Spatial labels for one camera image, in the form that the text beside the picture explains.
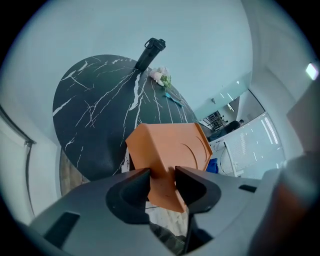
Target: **round table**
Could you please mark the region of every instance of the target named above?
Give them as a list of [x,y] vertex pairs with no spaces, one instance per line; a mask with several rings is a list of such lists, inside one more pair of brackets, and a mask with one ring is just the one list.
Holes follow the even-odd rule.
[[90,181],[130,170],[125,140],[140,123],[197,122],[173,86],[161,87],[148,76],[150,68],[141,73],[135,65],[117,55],[88,57],[71,67],[56,89],[52,111],[57,138]]

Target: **floor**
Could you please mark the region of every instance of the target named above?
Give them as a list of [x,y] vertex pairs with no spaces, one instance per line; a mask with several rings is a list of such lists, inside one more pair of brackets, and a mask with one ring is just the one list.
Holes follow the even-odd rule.
[[[69,161],[66,154],[61,151],[60,157],[60,187],[62,196],[89,182]],[[167,210],[146,202],[145,212],[149,214],[150,222],[167,228],[176,236],[186,236],[188,229],[188,213]]]

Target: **person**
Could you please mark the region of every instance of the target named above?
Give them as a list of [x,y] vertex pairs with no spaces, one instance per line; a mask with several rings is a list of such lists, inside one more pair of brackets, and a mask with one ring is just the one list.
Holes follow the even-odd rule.
[[233,132],[234,130],[240,128],[241,126],[243,126],[244,123],[245,121],[243,121],[242,119],[240,121],[234,120],[221,130],[213,132],[209,137],[207,137],[207,139],[209,142],[215,141],[216,139],[219,139],[220,137],[225,136]]

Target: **white wall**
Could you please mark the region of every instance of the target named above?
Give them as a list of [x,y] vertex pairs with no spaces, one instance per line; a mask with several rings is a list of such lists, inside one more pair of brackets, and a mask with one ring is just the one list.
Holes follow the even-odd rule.
[[[1,84],[10,83],[10,77],[4,68]],[[25,112],[24,106],[17,99],[15,92],[10,90],[8,86],[0,87],[0,104],[12,121],[31,139],[36,141],[36,144],[32,145],[29,159],[29,193],[34,215],[37,216],[61,197],[59,161],[57,161],[57,154],[60,157],[61,147],[48,139],[35,126]],[[0,143],[0,150],[6,152],[6,145]],[[10,155],[14,157],[17,155],[18,157],[18,153],[14,151]],[[10,161],[4,158],[1,163],[10,164]],[[11,178],[15,179],[17,177],[11,173]],[[14,194],[10,194],[8,200],[15,201]]]
[[0,117],[0,192],[12,216],[29,224],[34,214],[29,200],[26,161],[28,147]]
[[288,111],[311,84],[305,72],[315,54],[294,21],[273,1],[242,0],[252,38],[250,89],[269,113],[287,160],[303,147]]
[[264,108],[256,100],[250,91],[245,91],[240,95],[237,120],[244,120],[248,123],[264,112]]

